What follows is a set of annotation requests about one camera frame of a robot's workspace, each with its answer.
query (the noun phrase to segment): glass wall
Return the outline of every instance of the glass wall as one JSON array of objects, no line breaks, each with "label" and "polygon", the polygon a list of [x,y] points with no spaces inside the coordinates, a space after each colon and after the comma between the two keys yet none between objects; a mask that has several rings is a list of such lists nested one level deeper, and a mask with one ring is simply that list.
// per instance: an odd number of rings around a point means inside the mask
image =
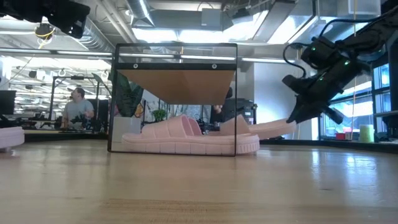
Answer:
[{"label": "glass wall", "polygon": [[[110,60],[41,57],[29,51],[26,55],[0,57],[0,90],[7,94],[3,100],[13,102],[7,104],[0,128],[21,126],[26,133],[106,133]],[[77,88],[83,90],[80,95],[92,110],[87,109],[88,114],[76,110],[66,122],[67,104]]]},{"label": "glass wall", "polygon": [[373,70],[373,82],[371,77],[366,78],[367,80],[362,78],[359,85],[352,85],[353,87],[347,88],[344,93],[337,94],[331,100],[330,107],[342,112],[345,118],[341,124],[336,124],[323,114],[320,125],[321,139],[334,138],[336,133],[358,133],[362,124],[373,124],[378,133],[387,131],[382,119],[375,119],[373,114],[391,111],[389,65],[382,65]]}]

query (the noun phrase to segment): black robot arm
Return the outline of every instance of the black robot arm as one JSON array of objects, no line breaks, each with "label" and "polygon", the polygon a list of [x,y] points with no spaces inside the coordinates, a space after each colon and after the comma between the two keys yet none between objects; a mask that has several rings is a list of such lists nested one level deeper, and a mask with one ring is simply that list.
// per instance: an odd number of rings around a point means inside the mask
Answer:
[{"label": "black robot arm", "polygon": [[71,0],[0,0],[0,17],[42,22],[45,16],[50,24],[77,39],[83,36],[89,13],[90,7]]},{"label": "black robot arm", "polygon": [[[332,22],[363,22],[336,19]],[[303,51],[301,59],[315,68],[316,75],[308,78],[295,78],[287,75],[282,81],[297,93],[297,101],[288,123],[301,123],[316,118],[322,113],[334,122],[343,122],[344,115],[329,108],[329,101],[364,70],[369,71],[369,63],[386,54],[386,44],[398,29],[398,7],[368,20],[367,26],[345,40],[331,42],[323,35]]]}]

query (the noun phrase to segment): person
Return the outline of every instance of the person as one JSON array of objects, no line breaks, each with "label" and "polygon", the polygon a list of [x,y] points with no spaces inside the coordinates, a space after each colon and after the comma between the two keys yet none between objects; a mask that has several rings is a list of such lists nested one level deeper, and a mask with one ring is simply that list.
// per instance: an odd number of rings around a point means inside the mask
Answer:
[{"label": "person", "polygon": [[73,101],[67,103],[63,112],[62,124],[66,128],[74,118],[85,115],[86,118],[94,116],[93,105],[85,99],[84,89],[78,87],[72,92]]},{"label": "person", "polygon": [[[233,96],[233,90],[230,87],[228,89],[228,92],[225,96],[225,99],[229,99]],[[223,111],[223,105],[213,105],[211,106],[211,114],[210,114],[210,123],[215,124],[215,123],[222,123],[224,122],[224,111]]]}]

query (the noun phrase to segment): ceiling duct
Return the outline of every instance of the ceiling duct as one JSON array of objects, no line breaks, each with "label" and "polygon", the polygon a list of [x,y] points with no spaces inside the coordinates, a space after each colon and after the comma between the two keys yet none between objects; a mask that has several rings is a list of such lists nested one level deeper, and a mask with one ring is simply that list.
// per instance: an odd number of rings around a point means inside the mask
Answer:
[{"label": "ceiling duct", "polygon": [[[156,29],[222,31],[233,25],[226,12],[219,9],[202,11],[155,10],[150,13]],[[145,22],[136,21],[133,28],[147,28]]]},{"label": "ceiling duct", "polygon": [[131,25],[136,22],[145,23],[149,27],[154,27],[155,24],[150,17],[150,9],[146,0],[126,0],[128,8],[132,14]]},{"label": "ceiling duct", "polygon": [[275,0],[253,40],[267,42],[296,6],[297,0]]},{"label": "ceiling duct", "polygon": [[[355,17],[357,19],[371,19],[377,17],[381,14],[381,1],[362,0],[358,1],[358,5],[355,6],[354,0],[320,0],[317,9],[319,9],[319,18],[315,18],[316,22],[308,26],[306,30],[302,30],[302,35],[295,42],[310,42],[311,38],[318,36],[326,23],[333,19],[354,19]],[[355,29],[360,30],[364,26],[365,24],[356,24]],[[336,22],[327,28],[324,36],[336,41],[345,39],[353,32],[354,24]]]},{"label": "ceiling duct", "polygon": [[83,37],[81,39],[75,40],[84,45],[89,51],[114,51],[114,46],[89,18],[86,19],[86,26],[84,29]]}]

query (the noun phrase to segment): ceiling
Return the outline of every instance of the ceiling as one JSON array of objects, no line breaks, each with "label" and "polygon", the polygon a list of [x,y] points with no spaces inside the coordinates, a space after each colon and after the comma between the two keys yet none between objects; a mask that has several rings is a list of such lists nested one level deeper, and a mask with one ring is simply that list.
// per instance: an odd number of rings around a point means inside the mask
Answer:
[{"label": "ceiling", "polygon": [[[103,7],[112,14],[111,7],[119,16],[107,16]],[[91,8],[83,38],[80,40],[69,37],[59,30],[55,30],[54,37],[42,45],[42,49],[113,52],[114,46],[126,42],[168,42],[179,40],[184,42],[237,42],[239,43],[239,56],[246,58],[281,58],[281,52],[286,42],[310,42],[318,35],[325,24],[337,17],[352,18],[350,7],[355,0],[210,0],[207,2],[193,0],[147,0],[149,14],[155,20],[155,27],[141,27],[139,22],[132,23],[132,12],[126,0],[79,0]],[[356,16],[360,18],[374,17],[380,14],[380,0],[362,0],[358,6]],[[238,9],[247,8],[249,16],[246,21],[233,23],[232,18]],[[209,28],[203,26],[202,13],[211,11],[210,16],[220,14],[220,26]],[[162,26],[156,27],[156,21],[162,21]],[[34,30],[38,24],[18,21],[11,17],[0,19],[0,47],[37,49],[43,40],[38,39]],[[335,24],[325,37],[336,40],[353,33],[351,24]],[[190,54],[203,54],[203,50],[192,49]],[[210,55],[224,55],[223,49],[213,48]],[[287,53],[288,58],[295,59],[295,51]],[[12,65],[11,75],[16,76],[11,81],[11,88],[18,90],[24,99],[36,102],[37,93],[43,96],[44,106],[48,102],[49,87],[52,85],[51,76],[57,75],[61,70],[72,74],[84,74],[92,77],[91,73],[103,76],[106,81],[110,61],[96,58],[88,60],[75,58],[44,57],[38,55],[3,54],[2,62]],[[40,69],[45,72],[42,80],[29,78],[30,70]],[[56,100],[62,104],[70,94],[73,86],[83,86],[88,91],[88,97],[96,93],[96,84],[91,80],[64,80],[56,88]],[[100,88],[102,98],[107,91]]]}]

